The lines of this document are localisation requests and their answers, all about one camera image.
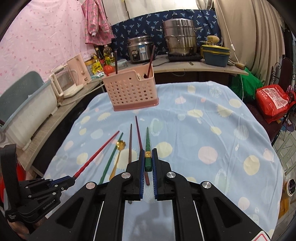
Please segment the dark green chopstick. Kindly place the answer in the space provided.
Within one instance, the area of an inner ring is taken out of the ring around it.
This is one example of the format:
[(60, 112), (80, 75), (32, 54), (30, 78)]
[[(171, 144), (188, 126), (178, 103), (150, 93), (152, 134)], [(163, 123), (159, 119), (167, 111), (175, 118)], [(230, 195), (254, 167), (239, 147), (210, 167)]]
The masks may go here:
[(145, 139), (145, 171), (152, 171), (152, 155), (151, 155), (151, 140), (149, 136), (149, 128), (146, 130), (146, 139)]

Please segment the maroon chopstick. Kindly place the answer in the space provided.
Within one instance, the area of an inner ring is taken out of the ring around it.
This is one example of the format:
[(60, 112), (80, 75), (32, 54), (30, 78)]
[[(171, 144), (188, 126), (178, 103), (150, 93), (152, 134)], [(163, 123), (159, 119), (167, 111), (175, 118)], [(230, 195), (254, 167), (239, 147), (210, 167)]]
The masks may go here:
[[(140, 130), (139, 130), (137, 116), (135, 116), (135, 123), (136, 123), (136, 127), (137, 127), (137, 137), (138, 137), (139, 148), (140, 148), (140, 150), (142, 150), (143, 149), (143, 147), (142, 147), (142, 140), (141, 140), (141, 137), (140, 137)], [(147, 172), (144, 172), (144, 177), (145, 177), (145, 183), (146, 183), (146, 185), (149, 186), (150, 185), (150, 181), (149, 181), (149, 176), (148, 176)]]

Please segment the brown chopstick gold band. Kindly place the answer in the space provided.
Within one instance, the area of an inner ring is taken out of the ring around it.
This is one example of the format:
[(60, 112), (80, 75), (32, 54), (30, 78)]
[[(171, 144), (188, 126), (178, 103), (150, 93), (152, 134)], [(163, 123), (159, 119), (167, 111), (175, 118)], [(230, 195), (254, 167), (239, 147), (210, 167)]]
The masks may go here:
[(129, 130), (129, 146), (128, 146), (128, 164), (132, 162), (132, 124)]

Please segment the gold flower spoon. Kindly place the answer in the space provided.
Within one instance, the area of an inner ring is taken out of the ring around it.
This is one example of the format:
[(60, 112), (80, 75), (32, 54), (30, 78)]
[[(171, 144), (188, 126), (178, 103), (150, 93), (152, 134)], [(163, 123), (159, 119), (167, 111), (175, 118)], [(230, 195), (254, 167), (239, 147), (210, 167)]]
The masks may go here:
[(121, 154), (121, 151), (125, 149), (125, 146), (126, 146), (126, 143), (124, 141), (118, 141), (116, 143), (116, 146), (117, 146), (117, 149), (119, 150), (119, 153), (117, 155), (117, 158), (116, 158), (116, 162), (115, 162), (115, 165), (112, 169), (112, 172), (110, 174), (110, 177), (109, 177), (109, 181), (115, 176), (116, 174), (116, 170), (117, 170), (117, 165), (118, 165), (118, 161), (119, 161), (119, 157), (120, 157), (120, 154)]

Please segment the green chopstick gold band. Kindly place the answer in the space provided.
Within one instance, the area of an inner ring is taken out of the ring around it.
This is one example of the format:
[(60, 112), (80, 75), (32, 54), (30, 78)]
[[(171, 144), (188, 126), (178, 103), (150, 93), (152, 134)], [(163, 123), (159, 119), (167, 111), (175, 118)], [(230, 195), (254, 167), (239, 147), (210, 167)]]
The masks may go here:
[(107, 162), (107, 164), (106, 164), (106, 166), (105, 166), (105, 168), (103, 170), (103, 173), (102, 173), (102, 176), (100, 178), (99, 184), (102, 184), (104, 182), (104, 179), (106, 177), (107, 171), (109, 170), (109, 167), (111, 165), (111, 161), (112, 161), (112, 159), (113, 159), (113, 157), (115, 155), (116, 150), (117, 150), (117, 144), (115, 144), (115, 147), (113, 148), (111, 156), (109, 157), (109, 160), (108, 160), (108, 162)]

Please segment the dark red chopstick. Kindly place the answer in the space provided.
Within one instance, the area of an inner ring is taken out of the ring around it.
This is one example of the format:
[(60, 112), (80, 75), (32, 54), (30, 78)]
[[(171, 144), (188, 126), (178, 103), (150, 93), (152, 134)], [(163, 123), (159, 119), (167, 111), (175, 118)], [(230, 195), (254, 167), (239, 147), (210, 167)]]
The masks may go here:
[(147, 71), (146, 78), (149, 78), (149, 74), (150, 74), (150, 71), (151, 71), (151, 68), (152, 68), (152, 62), (153, 62), (153, 58), (154, 58), (155, 48), (156, 48), (155, 45), (153, 45), (152, 53), (151, 53), (151, 58), (150, 58), (150, 61), (149, 61), (149, 68), (148, 68), (148, 71)]

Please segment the clear food container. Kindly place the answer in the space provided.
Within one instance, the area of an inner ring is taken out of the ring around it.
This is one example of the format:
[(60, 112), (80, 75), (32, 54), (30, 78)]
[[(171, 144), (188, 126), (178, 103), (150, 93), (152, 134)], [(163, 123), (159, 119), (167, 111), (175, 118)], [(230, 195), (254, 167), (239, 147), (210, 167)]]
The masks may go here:
[(127, 60), (120, 59), (118, 60), (118, 70), (125, 69), (127, 67)]

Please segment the glass electric kettle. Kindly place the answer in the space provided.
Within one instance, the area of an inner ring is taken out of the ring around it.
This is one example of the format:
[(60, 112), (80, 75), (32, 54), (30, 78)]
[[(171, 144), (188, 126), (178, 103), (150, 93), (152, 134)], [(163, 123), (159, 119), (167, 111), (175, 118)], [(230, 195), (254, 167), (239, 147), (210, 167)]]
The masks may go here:
[(83, 84), (77, 84), (75, 82), (78, 80), (77, 71), (69, 69), (67, 65), (53, 69), (49, 80), (57, 98), (71, 98), (84, 87)]

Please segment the silver rice cooker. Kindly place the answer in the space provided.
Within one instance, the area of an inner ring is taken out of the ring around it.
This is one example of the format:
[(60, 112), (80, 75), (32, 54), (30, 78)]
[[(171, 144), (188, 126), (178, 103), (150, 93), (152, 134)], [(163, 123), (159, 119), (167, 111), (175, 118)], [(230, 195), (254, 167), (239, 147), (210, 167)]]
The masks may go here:
[(149, 62), (154, 42), (150, 35), (129, 38), (127, 49), (132, 64)]

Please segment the cooking oil bottle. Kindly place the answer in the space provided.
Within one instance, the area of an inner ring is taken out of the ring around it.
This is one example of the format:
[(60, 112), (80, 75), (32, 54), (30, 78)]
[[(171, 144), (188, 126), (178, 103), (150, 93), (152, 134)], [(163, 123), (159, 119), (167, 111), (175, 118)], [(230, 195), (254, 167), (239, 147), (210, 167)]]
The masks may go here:
[(112, 49), (108, 45), (104, 46), (103, 56), (106, 65), (111, 65), (111, 51)]

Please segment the blue yellow stacked bowls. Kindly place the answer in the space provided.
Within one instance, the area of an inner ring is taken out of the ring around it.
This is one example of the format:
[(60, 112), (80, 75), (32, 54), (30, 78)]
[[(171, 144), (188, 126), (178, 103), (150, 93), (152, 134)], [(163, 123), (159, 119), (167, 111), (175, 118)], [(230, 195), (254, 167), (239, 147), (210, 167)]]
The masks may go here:
[(218, 45), (202, 45), (201, 54), (206, 64), (226, 67), (230, 56), (230, 49)]

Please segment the green plastic bag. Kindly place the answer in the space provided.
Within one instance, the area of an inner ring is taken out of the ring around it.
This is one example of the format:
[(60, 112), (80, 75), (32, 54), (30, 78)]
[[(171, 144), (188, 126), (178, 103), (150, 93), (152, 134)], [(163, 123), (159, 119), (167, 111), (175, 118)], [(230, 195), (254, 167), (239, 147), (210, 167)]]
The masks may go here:
[(263, 87), (262, 82), (245, 67), (248, 75), (237, 75), (232, 78), (230, 89), (242, 101), (254, 101), (256, 91)]

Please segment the red plastic bag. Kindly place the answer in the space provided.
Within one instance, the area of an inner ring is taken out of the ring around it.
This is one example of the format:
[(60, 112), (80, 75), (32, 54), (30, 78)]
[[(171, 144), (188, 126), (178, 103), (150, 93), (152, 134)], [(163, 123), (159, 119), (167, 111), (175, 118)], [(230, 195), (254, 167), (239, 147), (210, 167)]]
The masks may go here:
[(278, 84), (256, 90), (257, 106), (268, 124), (282, 118), (295, 104), (295, 92), (285, 92)]

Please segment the pink floral garment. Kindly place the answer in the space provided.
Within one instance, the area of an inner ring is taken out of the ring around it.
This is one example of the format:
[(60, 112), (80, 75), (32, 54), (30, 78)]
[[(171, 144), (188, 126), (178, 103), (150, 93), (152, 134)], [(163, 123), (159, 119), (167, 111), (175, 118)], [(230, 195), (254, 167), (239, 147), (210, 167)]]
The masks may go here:
[(98, 46), (110, 44), (114, 34), (105, 14), (103, 2), (86, 0), (81, 8), (85, 17), (85, 43)]

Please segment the pink floral sheet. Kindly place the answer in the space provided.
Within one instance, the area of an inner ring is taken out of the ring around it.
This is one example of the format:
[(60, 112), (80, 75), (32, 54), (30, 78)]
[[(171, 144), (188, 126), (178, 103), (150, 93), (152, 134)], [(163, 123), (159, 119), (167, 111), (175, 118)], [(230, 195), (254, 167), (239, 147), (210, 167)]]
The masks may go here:
[(94, 53), (84, 24), (79, 1), (31, 1), (1, 40), (1, 93), (30, 71), (47, 81), (69, 59)]

